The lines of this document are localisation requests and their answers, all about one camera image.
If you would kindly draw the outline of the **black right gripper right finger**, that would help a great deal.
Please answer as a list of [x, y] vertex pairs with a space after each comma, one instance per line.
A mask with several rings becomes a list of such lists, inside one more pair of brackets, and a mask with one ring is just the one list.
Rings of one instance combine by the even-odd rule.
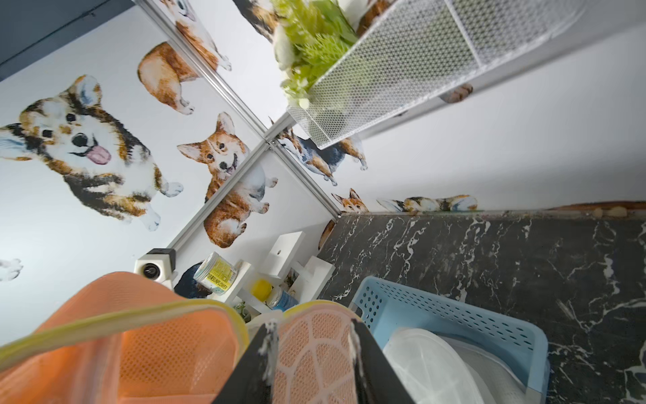
[[368, 327], [360, 320], [353, 319], [348, 343], [357, 403], [414, 403]]

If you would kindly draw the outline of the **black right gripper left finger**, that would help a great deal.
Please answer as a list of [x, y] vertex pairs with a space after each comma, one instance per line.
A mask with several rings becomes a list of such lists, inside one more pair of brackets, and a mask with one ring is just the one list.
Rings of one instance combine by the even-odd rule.
[[260, 326], [213, 404], [273, 402], [279, 358], [278, 327], [277, 321], [268, 321]]

